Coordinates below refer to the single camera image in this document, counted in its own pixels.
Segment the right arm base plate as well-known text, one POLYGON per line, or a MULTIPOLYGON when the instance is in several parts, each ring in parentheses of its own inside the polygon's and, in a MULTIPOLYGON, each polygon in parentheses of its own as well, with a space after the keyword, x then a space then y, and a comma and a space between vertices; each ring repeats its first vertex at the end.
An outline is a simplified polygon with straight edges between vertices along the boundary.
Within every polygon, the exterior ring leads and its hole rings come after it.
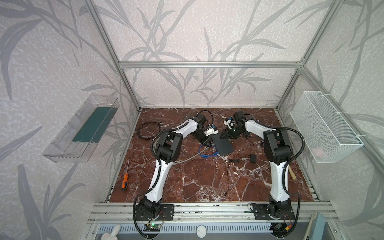
POLYGON ((269 207, 269 204, 250 204, 250 210, 255 216, 255 220, 295 220, 296 215, 291 206, 288 206, 286 209, 281 211, 277 211, 276 213, 272 213, 269 209, 273 209, 269 207))

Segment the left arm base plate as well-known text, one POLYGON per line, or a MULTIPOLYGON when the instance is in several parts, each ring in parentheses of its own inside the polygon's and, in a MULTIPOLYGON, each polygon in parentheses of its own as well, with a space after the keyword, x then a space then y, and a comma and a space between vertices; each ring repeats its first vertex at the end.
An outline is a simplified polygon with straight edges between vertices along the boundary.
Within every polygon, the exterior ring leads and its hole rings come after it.
POLYGON ((172 221, 174 218, 175 205, 170 204, 157 204, 143 206, 135 206, 135 217, 136 221, 149 221, 149 220, 159 220, 159 221, 172 221))

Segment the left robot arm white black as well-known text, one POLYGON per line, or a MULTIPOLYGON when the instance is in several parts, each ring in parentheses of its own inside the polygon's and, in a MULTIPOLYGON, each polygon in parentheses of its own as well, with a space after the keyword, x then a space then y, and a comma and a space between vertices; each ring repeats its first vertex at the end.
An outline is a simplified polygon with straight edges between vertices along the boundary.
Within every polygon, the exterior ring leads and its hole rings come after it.
POLYGON ((137 223, 136 215, 149 218, 149 221, 152 221, 161 214, 164 185, 172 165, 180 156, 183 139, 193 134, 197 135, 197 139, 202 145, 210 140, 203 131, 206 121, 203 112, 208 112, 211 116, 211 123, 214 123, 212 112, 203 109, 195 116, 187 118, 181 125, 160 131, 151 141, 151 153, 156 162, 154 175, 149 189, 144 193, 138 194, 133 203, 135 228, 146 240, 153 240, 158 234, 145 234, 137 223))

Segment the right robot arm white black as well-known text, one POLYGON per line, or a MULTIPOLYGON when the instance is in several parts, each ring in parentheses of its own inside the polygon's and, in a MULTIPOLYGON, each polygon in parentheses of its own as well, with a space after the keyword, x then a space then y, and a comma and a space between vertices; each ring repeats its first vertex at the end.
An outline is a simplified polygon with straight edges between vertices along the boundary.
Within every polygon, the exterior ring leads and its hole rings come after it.
POLYGON ((287 170, 304 151, 306 142, 303 135, 292 128, 276 127, 261 124, 253 116, 246 117, 242 111, 236 112, 233 117, 226 118, 227 126, 221 135, 223 139, 238 139, 241 134, 251 133, 264 141, 264 153, 270 163, 272 188, 268 204, 250 204, 250 210, 258 220, 281 220, 274 223, 270 230, 277 239, 284 239, 295 229, 300 213, 301 194, 290 193, 288 190, 287 170), (302 142, 300 150, 294 154, 288 131, 296 133, 302 142))

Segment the black power adapter with cord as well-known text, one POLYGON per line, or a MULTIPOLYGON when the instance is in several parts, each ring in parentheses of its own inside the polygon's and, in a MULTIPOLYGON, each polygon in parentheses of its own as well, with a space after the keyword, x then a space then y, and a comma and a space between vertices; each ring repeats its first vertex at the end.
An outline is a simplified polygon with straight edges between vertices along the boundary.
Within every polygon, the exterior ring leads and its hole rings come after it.
POLYGON ((227 174, 229 178, 229 188, 234 190, 238 201, 244 201, 246 191, 251 182, 255 180, 255 171, 260 166, 257 156, 229 157, 227 160, 227 174))

